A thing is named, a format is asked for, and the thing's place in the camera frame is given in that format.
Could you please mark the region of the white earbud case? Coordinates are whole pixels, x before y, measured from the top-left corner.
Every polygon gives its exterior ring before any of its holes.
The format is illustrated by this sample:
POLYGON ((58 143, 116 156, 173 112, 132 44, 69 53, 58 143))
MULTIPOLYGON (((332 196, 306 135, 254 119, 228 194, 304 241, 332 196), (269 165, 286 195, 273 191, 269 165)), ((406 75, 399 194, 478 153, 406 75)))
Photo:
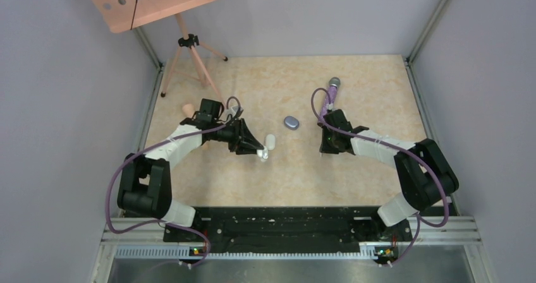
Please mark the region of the white earbud case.
POLYGON ((263 146, 262 149, 257 150, 257 157, 262 161, 265 162, 269 158, 269 149, 266 146, 263 146))

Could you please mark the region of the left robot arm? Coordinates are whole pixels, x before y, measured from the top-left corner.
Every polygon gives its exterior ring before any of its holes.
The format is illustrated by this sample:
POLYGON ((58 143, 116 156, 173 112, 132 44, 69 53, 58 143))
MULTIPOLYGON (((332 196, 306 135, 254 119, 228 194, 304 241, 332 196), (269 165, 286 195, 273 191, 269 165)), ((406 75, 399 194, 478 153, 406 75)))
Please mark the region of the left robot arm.
POLYGON ((258 141, 241 117, 236 105, 227 109, 222 102, 202 99, 198 110, 182 120, 163 141, 143 152, 129 154, 119 169, 117 206, 178 226, 188 241, 202 235, 202 223, 196 210, 173 199, 171 171, 192 151, 209 141, 223 142, 236 155, 256 155, 262 160, 269 148, 258 141))

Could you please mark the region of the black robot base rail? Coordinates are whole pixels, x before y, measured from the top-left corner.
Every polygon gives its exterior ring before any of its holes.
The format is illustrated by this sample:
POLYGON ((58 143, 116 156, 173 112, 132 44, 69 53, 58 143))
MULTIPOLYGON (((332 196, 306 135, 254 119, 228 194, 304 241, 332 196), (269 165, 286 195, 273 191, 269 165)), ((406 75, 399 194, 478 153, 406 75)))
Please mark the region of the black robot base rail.
POLYGON ((167 243, 202 242, 211 253, 358 253, 366 242, 397 246, 413 236, 403 220, 386 227, 377 207, 198 207, 192 232, 166 225, 167 243))

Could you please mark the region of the lavender charging case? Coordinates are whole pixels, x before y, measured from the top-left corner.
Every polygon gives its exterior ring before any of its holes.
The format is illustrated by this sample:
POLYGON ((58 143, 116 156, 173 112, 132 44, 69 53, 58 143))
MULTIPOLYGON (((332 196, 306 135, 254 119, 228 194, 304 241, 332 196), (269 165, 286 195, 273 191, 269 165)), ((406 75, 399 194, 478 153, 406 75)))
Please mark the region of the lavender charging case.
POLYGON ((283 124, 290 130, 297 130, 300 127, 300 122, 293 116, 286 116, 283 119, 283 124))

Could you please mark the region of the white oval charging case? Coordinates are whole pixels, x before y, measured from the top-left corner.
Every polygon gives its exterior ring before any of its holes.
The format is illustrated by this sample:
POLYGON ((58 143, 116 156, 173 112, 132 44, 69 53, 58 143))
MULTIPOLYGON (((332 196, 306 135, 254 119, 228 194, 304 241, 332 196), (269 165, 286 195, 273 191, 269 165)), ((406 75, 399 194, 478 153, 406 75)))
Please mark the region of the white oval charging case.
POLYGON ((268 134, 265 136, 264 146, 268 151, 274 150, 276 147, 276 137, 273 134, 268 134))

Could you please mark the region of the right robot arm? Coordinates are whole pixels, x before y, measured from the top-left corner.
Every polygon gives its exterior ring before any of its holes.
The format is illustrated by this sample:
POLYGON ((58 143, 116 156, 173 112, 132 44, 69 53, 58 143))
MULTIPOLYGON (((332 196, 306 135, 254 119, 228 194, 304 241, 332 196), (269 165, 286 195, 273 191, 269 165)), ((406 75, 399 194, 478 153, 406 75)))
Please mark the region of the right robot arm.
POLYGON ((327 111, 320 125, 321 153, 368 157, 396 170, 401 191, 378 208, 370 223, 372 235, 379 240, 389 239, 396 224, 445 200, 459 188, 449 162, 430 138, 401 141, 364 126, 354 128, 341 109, 327 111))

